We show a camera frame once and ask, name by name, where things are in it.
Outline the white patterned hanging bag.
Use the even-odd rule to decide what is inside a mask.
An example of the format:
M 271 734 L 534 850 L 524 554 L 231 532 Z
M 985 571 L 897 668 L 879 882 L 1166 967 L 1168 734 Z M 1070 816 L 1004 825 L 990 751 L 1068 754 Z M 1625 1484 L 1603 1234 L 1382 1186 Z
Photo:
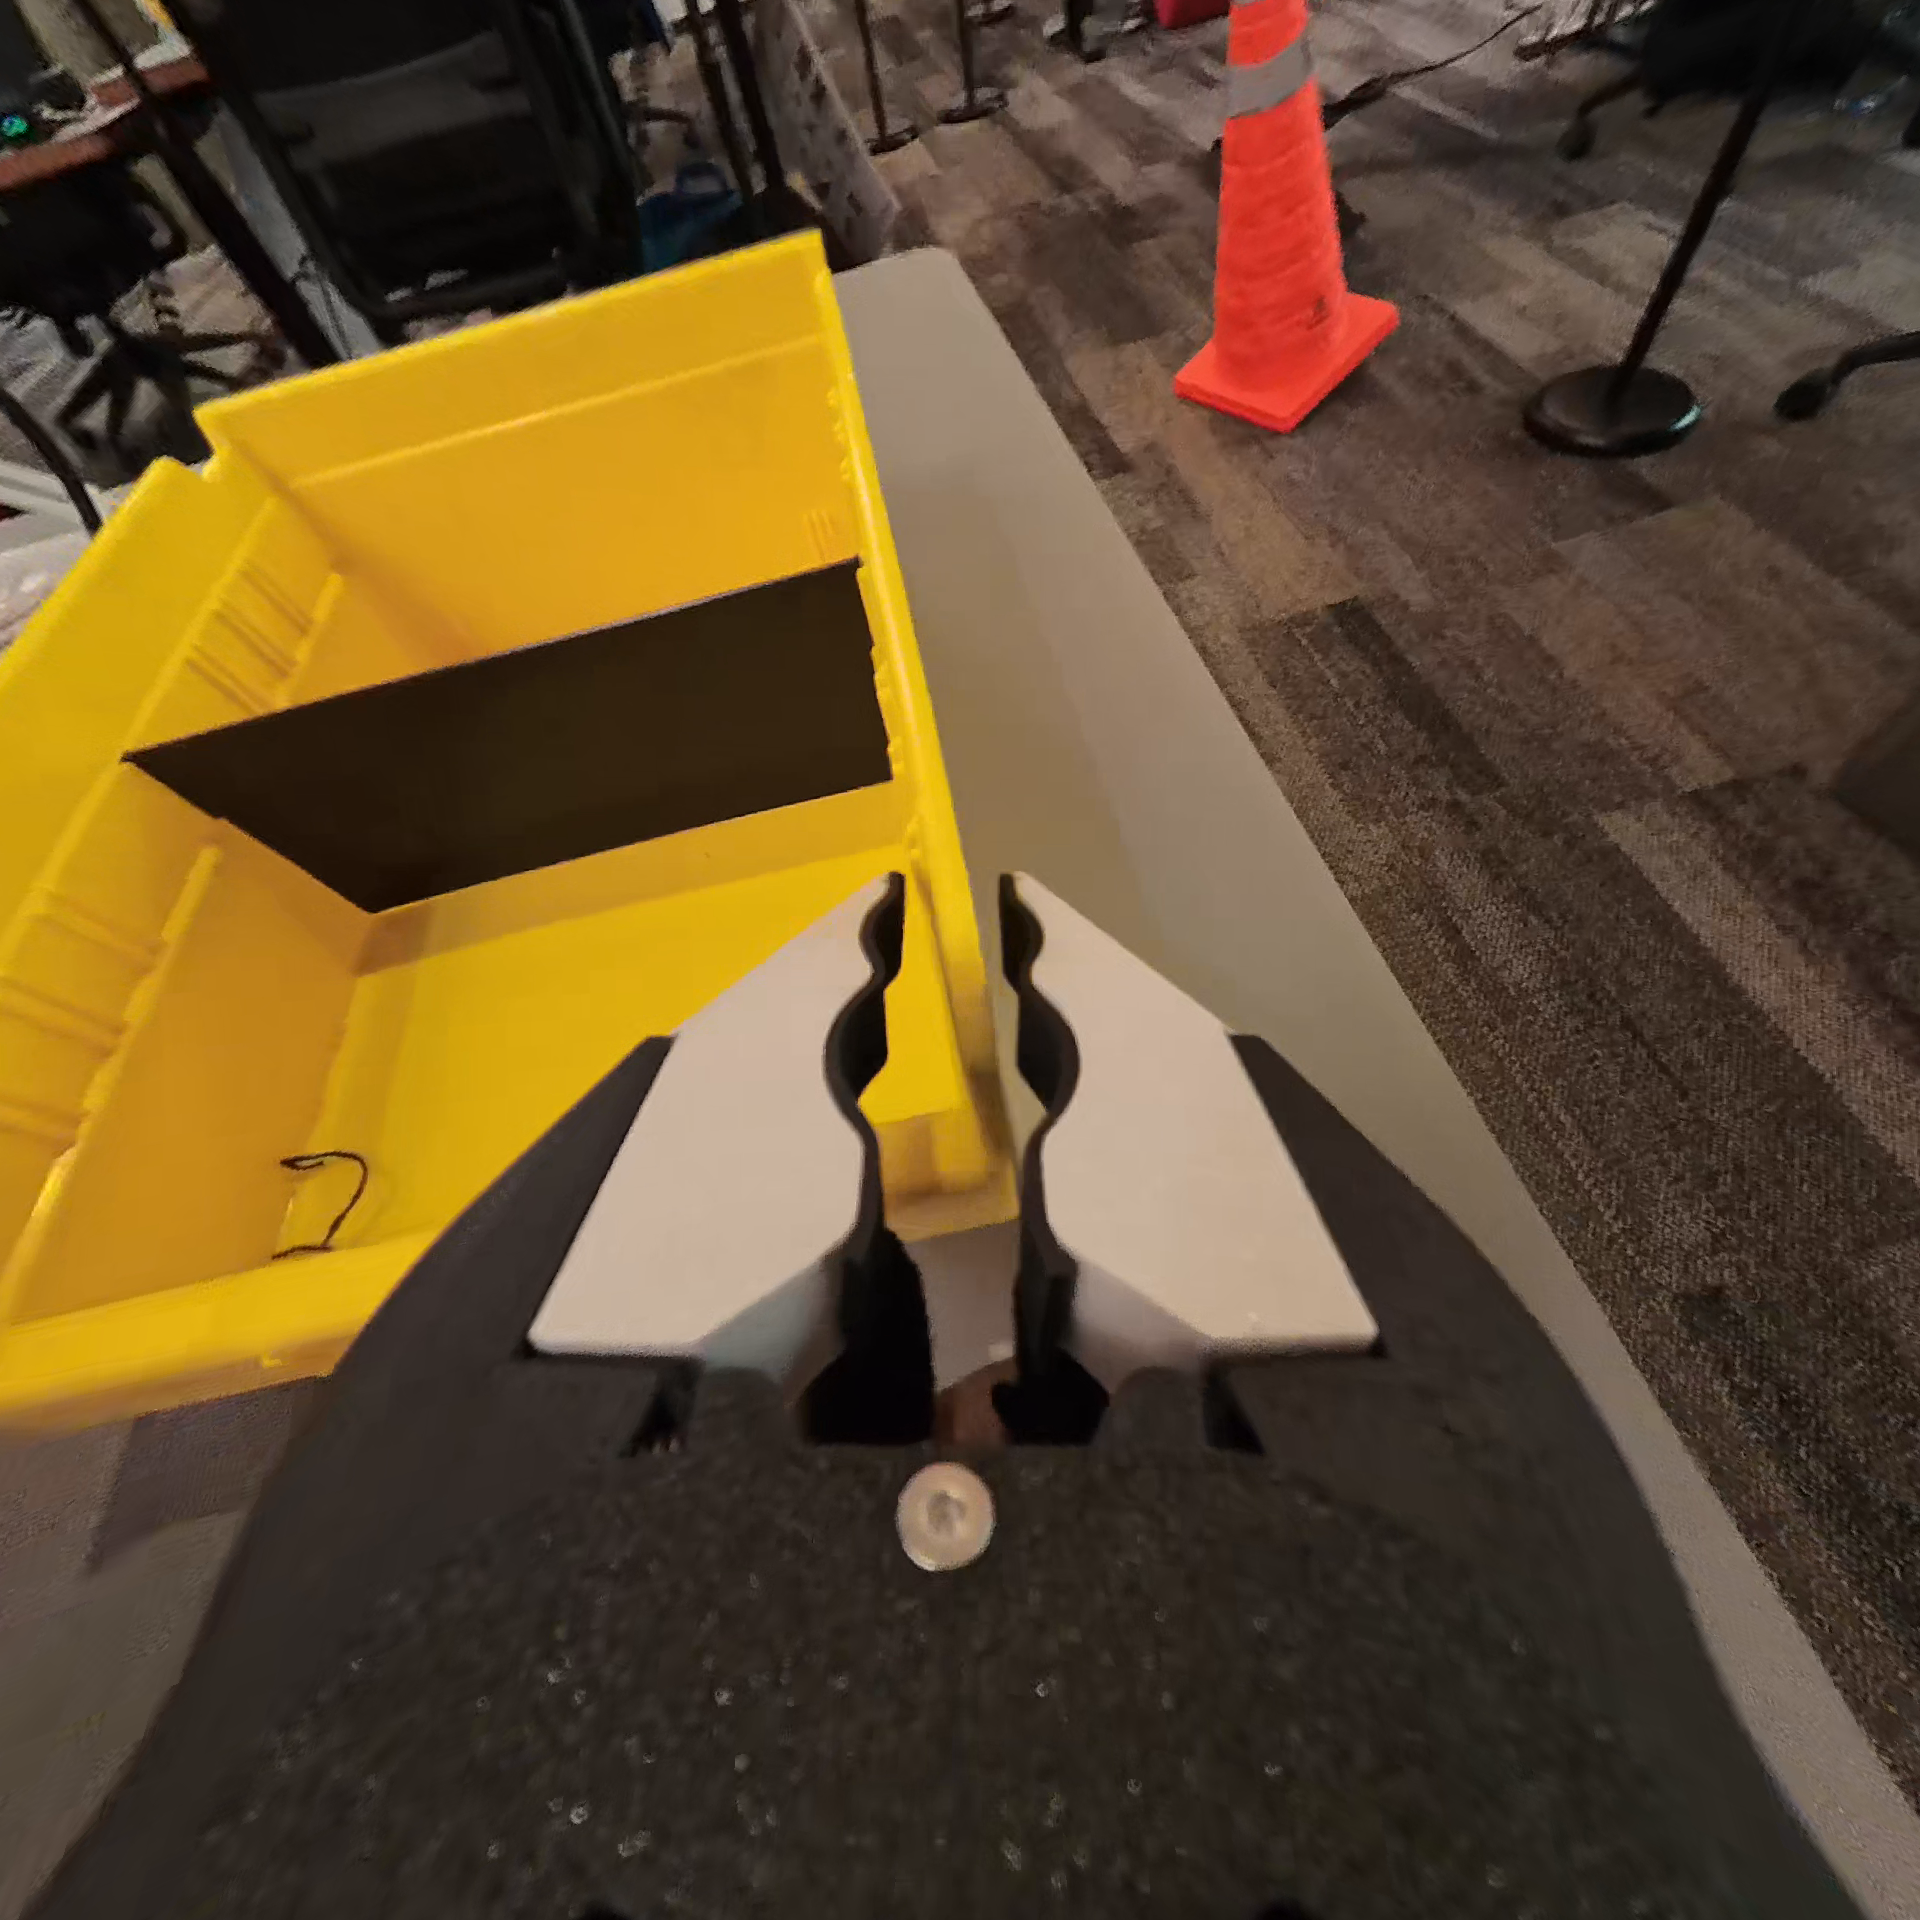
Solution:
M 803 8 L 757 3 L 752 20 L 782 178 L 820 226 L 830 272 L 852 272 L 893 255 L 902 204 L 868 154 Z

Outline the black bin divider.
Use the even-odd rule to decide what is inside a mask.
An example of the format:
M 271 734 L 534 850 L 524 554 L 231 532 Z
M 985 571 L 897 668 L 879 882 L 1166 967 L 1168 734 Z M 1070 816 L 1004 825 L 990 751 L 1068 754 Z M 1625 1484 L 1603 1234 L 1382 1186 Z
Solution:
M 369 914 L 884 784 L 854 561 L 128 752 Z

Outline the black round-base stand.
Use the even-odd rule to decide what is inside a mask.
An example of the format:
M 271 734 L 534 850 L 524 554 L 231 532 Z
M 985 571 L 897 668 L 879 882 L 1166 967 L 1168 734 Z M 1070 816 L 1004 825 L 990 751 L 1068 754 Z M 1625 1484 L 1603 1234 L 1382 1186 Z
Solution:
M 1523 404 L 1524 431 L 1542 449 L 1595 463 L 1638 459 L 1676 449 L 1702 418 L 1702 402 L 1696 392 L 1679 375 L 1655 368 L 1651 351 L 1734 188 L 1788 60 L 1797 15 L 1797 4 L 1784 8 L 1775 35 L 1756 60 L 1734 119 L 1724 134 L 1687 219 L 1670 243 L 1625 351 L 1613 363 L 1547 380 Z

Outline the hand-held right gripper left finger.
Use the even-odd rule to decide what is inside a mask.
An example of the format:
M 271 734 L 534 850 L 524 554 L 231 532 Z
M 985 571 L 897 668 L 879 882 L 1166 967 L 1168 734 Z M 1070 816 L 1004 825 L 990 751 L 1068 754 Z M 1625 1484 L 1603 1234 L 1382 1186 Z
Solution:
M 547 1358 L 757 1374 L 828 1444 L 932 1430 L 921 1273 L 860 1107 L 889 1063 L 905 878 L 884 873 L 667 1042 L 527 1329 Z

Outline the black office chair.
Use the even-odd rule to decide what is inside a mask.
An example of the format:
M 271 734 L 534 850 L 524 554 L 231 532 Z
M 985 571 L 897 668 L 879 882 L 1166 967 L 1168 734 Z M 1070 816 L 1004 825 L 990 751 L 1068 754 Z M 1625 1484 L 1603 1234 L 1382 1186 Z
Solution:
M 383 345 L 639 272 L 611 42 L 572 3 L 181 4 L 305 251 Z
M 1760 74 L 1783 4 L 1667 3 L 1646 17 L 1623 74 L 1597 87 L 1569 114 L 1553 142 L 1561 160 L 1593 152 L 1597 114 L 1640 97 L 1646 114 L 1685 99 L 1739 99 Z M 1837 99 L 1870 70 L 1916 80 L 1916 4 L 1801 4 L 1774 92 L 1784 99 Z

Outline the orange traffic cone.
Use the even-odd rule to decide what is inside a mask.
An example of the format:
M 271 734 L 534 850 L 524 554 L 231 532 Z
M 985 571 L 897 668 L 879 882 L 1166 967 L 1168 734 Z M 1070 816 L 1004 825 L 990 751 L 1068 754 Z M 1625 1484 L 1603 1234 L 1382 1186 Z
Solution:
M 1299 428 L 1398 327 L 1345 280 L 1304 3 L 1233 3 L 1215 204 L 1213 323 L 1181 400 Z

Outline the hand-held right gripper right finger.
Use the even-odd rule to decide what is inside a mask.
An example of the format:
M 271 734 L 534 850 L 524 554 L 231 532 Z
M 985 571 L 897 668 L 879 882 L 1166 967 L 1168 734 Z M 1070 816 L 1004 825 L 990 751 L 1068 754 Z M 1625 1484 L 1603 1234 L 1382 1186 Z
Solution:
M 1145 1374 L 1368 1354 L 1379 1321 L 1233 1033 L 1028 873 L 998 880 L 998 954 L 1039 1105 L 1006 1438 L 1088 1444 Z

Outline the yellow plastic bin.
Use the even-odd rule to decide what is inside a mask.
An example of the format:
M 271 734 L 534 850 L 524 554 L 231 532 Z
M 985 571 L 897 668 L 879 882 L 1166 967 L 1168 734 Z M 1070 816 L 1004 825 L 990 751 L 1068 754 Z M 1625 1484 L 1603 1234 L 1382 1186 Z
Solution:
M 812 233 L 213 402 L 4 655 L 4 1432 L 317 1376 L 628 1052 L 905 880 L 860 1100 L 1015 1212 L 988 964 Z M 884 784 L 369 914 L 128 752 L 856 562 Z

